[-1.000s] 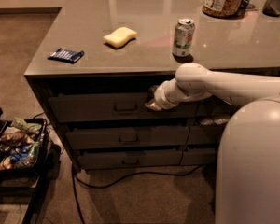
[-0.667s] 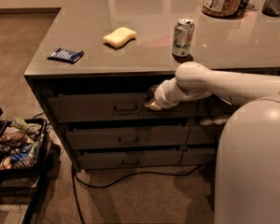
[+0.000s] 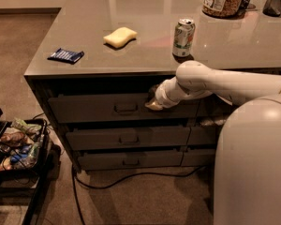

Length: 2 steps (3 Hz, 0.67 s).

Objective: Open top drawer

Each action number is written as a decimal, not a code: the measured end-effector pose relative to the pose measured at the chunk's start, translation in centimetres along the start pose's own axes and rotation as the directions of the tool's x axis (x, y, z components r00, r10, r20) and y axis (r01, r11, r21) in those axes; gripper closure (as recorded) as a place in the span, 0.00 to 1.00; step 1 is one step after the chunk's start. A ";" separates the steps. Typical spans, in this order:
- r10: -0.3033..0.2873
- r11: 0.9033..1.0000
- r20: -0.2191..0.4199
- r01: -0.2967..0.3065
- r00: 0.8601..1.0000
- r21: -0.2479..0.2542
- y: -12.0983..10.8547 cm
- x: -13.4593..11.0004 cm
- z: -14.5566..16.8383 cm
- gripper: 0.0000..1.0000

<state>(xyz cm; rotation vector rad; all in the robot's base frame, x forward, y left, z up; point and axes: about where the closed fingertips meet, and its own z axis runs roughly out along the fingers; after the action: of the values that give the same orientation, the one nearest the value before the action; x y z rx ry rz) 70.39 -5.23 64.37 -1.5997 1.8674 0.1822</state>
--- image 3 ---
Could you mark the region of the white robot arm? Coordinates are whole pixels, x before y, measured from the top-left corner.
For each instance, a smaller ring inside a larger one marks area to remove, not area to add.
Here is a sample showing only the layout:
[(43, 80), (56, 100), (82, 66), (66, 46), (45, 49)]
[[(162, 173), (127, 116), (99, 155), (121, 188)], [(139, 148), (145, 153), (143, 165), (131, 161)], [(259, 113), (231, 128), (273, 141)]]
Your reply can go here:
[(214, 225), (281, 225), (281, 75), (186, 61), (146, 107), (161, 111), (211, 94), (237, 107), (217, 142)]

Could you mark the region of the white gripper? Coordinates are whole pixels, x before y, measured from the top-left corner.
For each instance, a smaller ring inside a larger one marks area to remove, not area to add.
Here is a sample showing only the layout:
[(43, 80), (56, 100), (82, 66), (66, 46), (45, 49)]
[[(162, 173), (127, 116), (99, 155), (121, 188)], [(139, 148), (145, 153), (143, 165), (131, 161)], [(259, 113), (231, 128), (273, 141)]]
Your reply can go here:
[(150, 87), (149, 94), (155, 98), (145, 103), (145, 107), (152, 111), (161, 111), (176, 106), (185, 99), (186, 92), (177, 82), (176, 78), (165, 80), (161, 84)]

